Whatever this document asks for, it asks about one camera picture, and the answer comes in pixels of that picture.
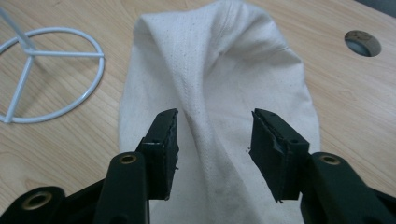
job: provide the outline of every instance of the metal ring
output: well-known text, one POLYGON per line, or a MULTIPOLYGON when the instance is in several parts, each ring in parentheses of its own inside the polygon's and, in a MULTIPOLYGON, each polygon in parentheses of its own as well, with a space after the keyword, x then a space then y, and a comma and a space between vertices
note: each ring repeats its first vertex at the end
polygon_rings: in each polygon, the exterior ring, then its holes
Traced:
POLYGON ((120 163, 122 164, 129 164, 135 161, 137 161, 136 155, 127 154, 120 158, 120 163))
POLYGON ((52 199, 52 194, 48 191, 39 191, 38 193, 31 195, 27 198, 22 208, 24 210, 35 210, 47 204, 52 199))
POLYGON ((340 160, 331 155, 322 155, 319 157, 319 159, 330 165, 339 165, 341 163, 340 160))

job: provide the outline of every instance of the wood grain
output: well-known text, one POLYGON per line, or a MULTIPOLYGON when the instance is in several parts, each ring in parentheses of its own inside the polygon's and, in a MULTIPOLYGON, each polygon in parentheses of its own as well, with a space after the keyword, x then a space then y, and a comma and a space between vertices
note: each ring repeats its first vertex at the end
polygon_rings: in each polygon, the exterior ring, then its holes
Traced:
MULTIPOLYGON (((105 176, 118 153, 118 109, 134 22, 143 13, 187 10, 209 2, 0 1, 23 30, 73 27, 92 35, 106 55, 99 87, 72 112, 38 124, 0 123, 0 213, 29 189, 52 185, 70 194, 105 176)), ((251 3, 273 16, 304 60, 322 150, 344 157, 370 187, 396 196, 396 20, 351 0, 251 3), (351 30, 374 35, 382 52, 366 58, 349 50, 344 36, 351 30)), ((14 36, 2 20, 0 29, 0 43, 14 36)), ((40 48, 92 50, 70 35, 43 35, 35 41, 40 48)), ((17 46, 0 56, 2 114, 24 61, 17 46)), ((67 105, 90 85, 96 65, 95 60, 38 59, 17 114, 36 116, 67 105)))

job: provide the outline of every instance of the screw hole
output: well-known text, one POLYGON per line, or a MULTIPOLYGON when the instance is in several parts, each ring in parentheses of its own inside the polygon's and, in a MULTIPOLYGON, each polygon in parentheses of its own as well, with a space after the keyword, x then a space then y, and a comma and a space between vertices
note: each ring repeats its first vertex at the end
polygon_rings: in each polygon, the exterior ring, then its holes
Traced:
POLYGON ((125 155, 120 158, 120 163, 122 164, 129 164, 137 160, 135 155, 125 155))
POLYGON ((352 51, 361 56, 374 57, 381 52, 379 41, 373 35, 363 31, 350 31, 346 33, 344 40, 352 51))
POLYGON ((341 163, 337 158, 335 158, 333 156, 329 156, 329 155, 321 156, 320 160, 324 161, 330 165, 339 165, 341 163))
POLYGON ((22 208, 24 210, 35 210, 47 204, 52 199, 52 194, 47 191, 40 191, 29 198, 27 198, 22 208))

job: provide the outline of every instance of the white metal stand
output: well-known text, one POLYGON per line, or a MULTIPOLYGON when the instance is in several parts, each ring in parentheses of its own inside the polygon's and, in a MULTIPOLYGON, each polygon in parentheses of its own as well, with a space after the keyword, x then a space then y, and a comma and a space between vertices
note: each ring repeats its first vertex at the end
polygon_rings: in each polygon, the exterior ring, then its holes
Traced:
POLYGON ((17 35, 16 37, 9 39, 3 45, 0 45, 0 55, 5 50, 9 49, 11 46, 13 46, 19 42, 21 44, 21 47, 22 47, 24 53, 28 56, 28 58, 26 60, 26 64, 25 64, 23 71, 21 73, 21 78, 18 82, 14 96, 12 97, 11 103, 9 105, 8 111, 5 116, 0 115, 0 121, 3 121, 4 123, 10 123, 10 122, 36 123, 36 122, 41 122, 41 121, 45 121, 45 120, 49 120, 49 119, 55 119, 65 113, 69 112, 70 110, 74 109, 79 104, 81 104, 95 90, 95 88, 99 84, 99 81, 102 77, 102 74, 103 74, 103 71, 105 68, 105 55, 102 52, 102 49, 100 48, 99 44, 91 36, 81 32, 79 30, 65 28, 65 27, 48 27, 48 28, 37 29, 37 30, 33 30, 33 31, 29 31, 27 33, 24 33, 19 28, 19 26, 8 16, 8 14, 1 7, 0 7, 0 16, 15 31, 15 33, 17 35), (72 35, 79 35, 79 36, 87 39, 88 41, 90 41, 91 44, 94 46, 96 52, 66 52, 66 51, 37 50, 35 48, 35 44, 33 43, 33 41, 31 39, 29 39, 29 37, 34 36, 34 35, 42 35, 42 34, 46 34, 46 33, 69 33, 72 35), (29 76, 30 69, 34 62, 35 56, 98 58, 99 59, 99 67, 98 67, 96 77, 93 80, 93 83, 91 84, 91 86, 80 97, 78 97, 74 102, 72 102, 70 105, 68 105, 58 111, 49 113, 47 115, 42 115, 42 116, 32 117, 32 118, 16 118, 16 117, 14 117, 14 113, 17 108, 18 101, 21 98, 21 94, 22 94, 24 85, 26 83, 26 80, 29 76))

